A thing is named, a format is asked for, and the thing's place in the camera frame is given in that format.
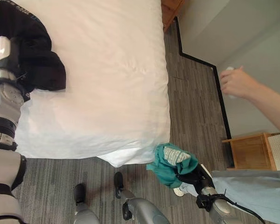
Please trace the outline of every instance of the shoe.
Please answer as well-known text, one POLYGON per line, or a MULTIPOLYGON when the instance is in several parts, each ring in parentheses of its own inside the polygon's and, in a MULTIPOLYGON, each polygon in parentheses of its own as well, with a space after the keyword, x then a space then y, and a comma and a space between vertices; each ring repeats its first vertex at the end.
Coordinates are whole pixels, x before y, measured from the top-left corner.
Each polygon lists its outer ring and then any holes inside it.
POLYGON ((175 195, 179 196, 179 197, 182 197, 186 194, 185 192, 181 191, 179 188, 174 188, 173 191, 174 191, 175 195))
POLYGON ((115 196, 116 198, 120 199, 121 196, 120 196, 120 192, 122 191, 123 189, 123 176, 122 176, 122 173, 121 172, 117 172, 115 175, 114 175, 114 187, 115 187, 115 196))
POLYGON ((75 186, 74 197, 75 197, 76 204, 81 203, 81 202, 85 202, 86 189, 85 189, 85 186, 84 186, 83 183, 80 183, 80 184, 75 186))

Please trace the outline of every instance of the light blue pants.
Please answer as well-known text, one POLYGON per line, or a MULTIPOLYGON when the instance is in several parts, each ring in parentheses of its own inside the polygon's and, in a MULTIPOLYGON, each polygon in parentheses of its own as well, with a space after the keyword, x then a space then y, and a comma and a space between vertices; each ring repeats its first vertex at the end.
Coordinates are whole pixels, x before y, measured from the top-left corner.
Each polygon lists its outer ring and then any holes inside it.
MULTIPOLYGON (((215 171, 216 191, 233 202, 258 213, 264 220, 280 224, 280 171, 215 171)), ((197 196, 193 185, 182 183, 180 190, 197 196)))

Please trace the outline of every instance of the human arm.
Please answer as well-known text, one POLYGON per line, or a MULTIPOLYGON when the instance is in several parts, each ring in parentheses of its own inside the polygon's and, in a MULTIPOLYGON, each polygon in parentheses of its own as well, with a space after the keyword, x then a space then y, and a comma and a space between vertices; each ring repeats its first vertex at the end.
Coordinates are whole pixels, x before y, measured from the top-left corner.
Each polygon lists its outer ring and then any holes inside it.
POLYGON ((280 94, 257 82, 242 67, 225 70, 220 78, 224 94, 250 101, 280 130, 280 94))

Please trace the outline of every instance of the white sneaker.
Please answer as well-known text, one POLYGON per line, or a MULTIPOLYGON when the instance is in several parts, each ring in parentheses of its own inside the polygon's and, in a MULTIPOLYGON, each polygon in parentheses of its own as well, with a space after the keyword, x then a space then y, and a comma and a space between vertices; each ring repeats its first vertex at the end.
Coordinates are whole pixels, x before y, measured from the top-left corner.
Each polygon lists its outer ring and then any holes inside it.
POLYGON ((179 188, 174 188, 173 191, 174 191, 175 195, 179 196, 179 197, 182 197, 186 194, 185 192, 181 191, 179 188))

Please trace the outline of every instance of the human hand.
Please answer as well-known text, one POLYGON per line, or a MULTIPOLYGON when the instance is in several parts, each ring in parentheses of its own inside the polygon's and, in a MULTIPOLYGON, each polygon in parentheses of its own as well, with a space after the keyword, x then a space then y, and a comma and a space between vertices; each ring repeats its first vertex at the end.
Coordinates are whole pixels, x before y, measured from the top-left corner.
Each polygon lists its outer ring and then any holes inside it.
POLYGON ((239 69, 225 70, 220 74, 221 90, 224 94, 248 99, 254 92, 259 89, 261 84, 239 69))

